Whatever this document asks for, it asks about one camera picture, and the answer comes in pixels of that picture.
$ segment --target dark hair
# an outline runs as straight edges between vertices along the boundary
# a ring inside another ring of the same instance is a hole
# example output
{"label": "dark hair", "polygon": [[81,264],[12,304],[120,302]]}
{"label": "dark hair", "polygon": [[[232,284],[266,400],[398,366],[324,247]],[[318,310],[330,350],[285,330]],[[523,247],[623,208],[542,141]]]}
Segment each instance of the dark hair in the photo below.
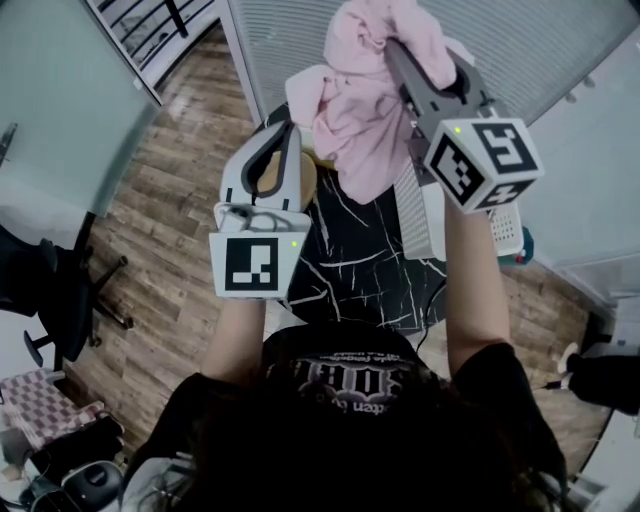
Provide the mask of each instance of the dark hair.
{"label": "dark hair", "polygon": [[203,421],[193,477],[161,510],[302,499],[305,507],[552,510],[553,494],[496,419],[425,372],[375,418],[328,412],[295,393],[287,372],[272,374]]}

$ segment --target pink cloth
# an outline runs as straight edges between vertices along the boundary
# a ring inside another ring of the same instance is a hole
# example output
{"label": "pink cloth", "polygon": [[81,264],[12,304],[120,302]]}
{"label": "pink cloth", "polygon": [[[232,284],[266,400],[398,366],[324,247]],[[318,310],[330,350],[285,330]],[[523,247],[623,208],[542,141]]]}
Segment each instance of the pink cloth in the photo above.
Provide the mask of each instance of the pink cloth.
{"label": "pink cloth", "polygon": [[412,129],[384,62],[389,37],[407,45],[439,88],[456,78],[447,46],[473,63],[415,0],[351,0],[329,25],[329,66],[312,66],[285,83],[291,118],[311,127],[316,155],[334,161],[340,186],[361,204],[386,191],[408,161]]}

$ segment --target white basket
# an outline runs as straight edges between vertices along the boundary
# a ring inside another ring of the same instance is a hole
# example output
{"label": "white basket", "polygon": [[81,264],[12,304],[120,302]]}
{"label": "white basket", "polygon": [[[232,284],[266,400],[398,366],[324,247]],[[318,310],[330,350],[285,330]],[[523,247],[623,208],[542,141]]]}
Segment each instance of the white basket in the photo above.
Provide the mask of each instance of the white basket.
{"label": "white basket", "polygon": [[[409,162],[393,188],[405,258],[445,261],[444,191],[440,184],[418,186],[418,178]],[[516,254],[522,250],[524,235],[516,203],[494,210],[491,231],[498,256]]]}

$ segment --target black marble table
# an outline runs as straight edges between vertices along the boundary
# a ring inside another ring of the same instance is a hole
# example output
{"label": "black marble table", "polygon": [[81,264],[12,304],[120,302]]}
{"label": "black marble table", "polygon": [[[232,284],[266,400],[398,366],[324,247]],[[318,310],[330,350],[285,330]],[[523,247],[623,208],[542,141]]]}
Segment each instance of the black marble table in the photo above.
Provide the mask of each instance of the black marble table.
{"label": "black marble table", "polygon": [[[282,105],[266,122],[288,118]],[[404,258],[393,189],[360,205],[341,190],[336,171],[318,166],[317,191],[305,213],[312,225],[282,302],[287,309],[308,323],[364,322],[402,334],[424,329],[424,310],[445,265]],[[445,293],[435,297],[429,325],[444,318]]]}

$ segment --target blue object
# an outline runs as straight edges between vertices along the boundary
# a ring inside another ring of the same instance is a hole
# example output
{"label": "blue object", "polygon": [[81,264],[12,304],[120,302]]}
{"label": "blue object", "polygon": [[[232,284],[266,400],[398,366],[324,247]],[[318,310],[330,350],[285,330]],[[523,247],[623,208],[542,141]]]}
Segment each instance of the blue object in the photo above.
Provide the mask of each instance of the blue object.
{"label": "blue object", "polygon": [[527,228],[522,227],[522,235],[524,237],[524,246],[522,251],[508,256],[500,256],[498,263],[500,265],[526,265],[533,259],[533,237]]}

